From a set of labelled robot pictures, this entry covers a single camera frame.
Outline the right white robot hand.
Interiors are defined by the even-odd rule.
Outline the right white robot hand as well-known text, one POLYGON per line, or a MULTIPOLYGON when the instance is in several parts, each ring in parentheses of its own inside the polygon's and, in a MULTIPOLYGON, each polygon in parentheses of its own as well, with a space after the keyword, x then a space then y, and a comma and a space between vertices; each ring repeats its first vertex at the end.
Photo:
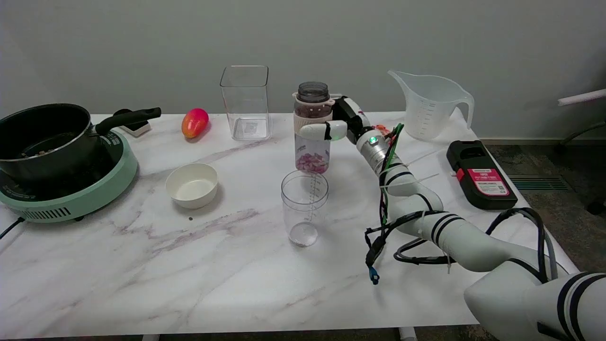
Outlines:
POLYGON ((368 118, 355 101, 346 96, 331 99, 332 119, 321 118, 319 123, 310 123, 294 129, 294 133, 307 140, 335 142, 347 138, 352 144, 372 129, 368 118))

